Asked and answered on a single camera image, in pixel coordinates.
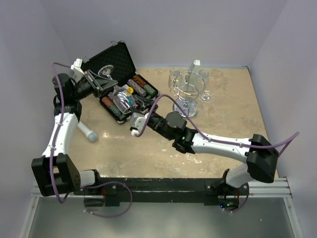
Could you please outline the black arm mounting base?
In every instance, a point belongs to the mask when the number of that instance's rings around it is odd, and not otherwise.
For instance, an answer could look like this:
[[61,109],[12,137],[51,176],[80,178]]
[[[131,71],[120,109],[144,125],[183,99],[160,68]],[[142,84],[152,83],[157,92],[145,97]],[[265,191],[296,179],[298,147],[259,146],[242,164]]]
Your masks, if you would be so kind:
[[220,178],[98,178],[91,188],[81,188],[75,195],[102,196],[106,206],[121,202],[202,203],[217,206],[219,197],[249,194],[249,185],[230,188]]

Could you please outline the clear wine glass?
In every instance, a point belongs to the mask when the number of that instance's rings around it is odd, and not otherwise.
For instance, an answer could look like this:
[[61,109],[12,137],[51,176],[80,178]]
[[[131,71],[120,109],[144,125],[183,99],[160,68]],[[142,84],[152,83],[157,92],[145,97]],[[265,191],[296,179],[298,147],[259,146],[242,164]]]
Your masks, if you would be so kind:
[[200,99],[202,102],[212,103],[214,101],[214,93],[211,91],[203,91],[200,95]]
[[[98,71],[98,75],[110,77],[111,76],[110,74],[113,72],[113,70],[114,70],[113,65],[106,65]],[[129,110],[129,101],[128,101],[129,96],[131,95],[132,94],[129,94],[126,90],[121,89],[121,87],[119,87],[118,85],[114,86],[112,100],[123,114],[128,114],[132,112],[131,110]]]

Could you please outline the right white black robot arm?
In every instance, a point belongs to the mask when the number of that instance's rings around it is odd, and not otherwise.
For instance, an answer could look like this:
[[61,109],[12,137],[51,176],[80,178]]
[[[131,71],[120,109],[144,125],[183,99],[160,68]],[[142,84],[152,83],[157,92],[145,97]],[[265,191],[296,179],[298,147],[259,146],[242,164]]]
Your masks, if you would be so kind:
[[227,169],[216,185],[227,195],[250,181],[273,183],[279,153],[261,135],[252,138],[227,138],[209,135],[190,129],[187,121],[179,112],[170,112],[166,117],[157,114],[154,108],[146,114],[133,109],[130,129],[131,134],[140,137],[146,127],[172,141],[172,147],[183,154],[213,154],[241,162],[234,169]]

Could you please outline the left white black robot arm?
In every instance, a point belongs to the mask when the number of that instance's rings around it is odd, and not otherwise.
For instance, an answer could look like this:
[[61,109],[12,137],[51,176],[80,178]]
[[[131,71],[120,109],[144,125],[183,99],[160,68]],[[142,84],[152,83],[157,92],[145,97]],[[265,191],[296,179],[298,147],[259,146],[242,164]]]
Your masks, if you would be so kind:
[[52,79],[56,95],[54,104],[54,128],[48,146],[42,156],[33,159],[31,168],[42,196],[59,197],[85,189],[98,194],[103,188],[94,170],[80,172],[69,157],[70,145],[82,114],[80,101],[94,94],[101,96],[118,82],[107,76],[83,72],[75,81],[66,73]]

